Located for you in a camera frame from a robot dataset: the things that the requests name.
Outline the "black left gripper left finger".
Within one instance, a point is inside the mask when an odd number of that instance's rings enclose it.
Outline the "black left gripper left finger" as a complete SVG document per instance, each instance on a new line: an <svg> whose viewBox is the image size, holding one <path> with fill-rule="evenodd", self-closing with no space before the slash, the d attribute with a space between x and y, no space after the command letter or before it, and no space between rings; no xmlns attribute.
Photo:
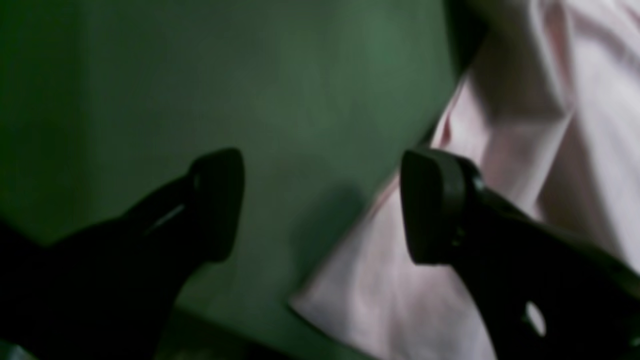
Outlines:
<svg viewBox="0 0 640 360"><path fill-rule="evenodd" d="M233 251L245 165L237 148L116 218L50 246L1 221L1 339L39 360L151 360L183 285Z"/></svg>

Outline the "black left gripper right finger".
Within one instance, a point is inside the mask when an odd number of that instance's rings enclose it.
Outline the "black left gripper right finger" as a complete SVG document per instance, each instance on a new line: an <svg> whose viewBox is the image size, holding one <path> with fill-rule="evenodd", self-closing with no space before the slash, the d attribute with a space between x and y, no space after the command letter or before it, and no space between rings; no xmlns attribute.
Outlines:
<svg viewBox="0 0 640 360"><path fill-rule="evenodd" d="M412 262L453 268L499 360L639 358L640 281L624 262L531 219L465 157L407 150L399 180Z"/></svg>

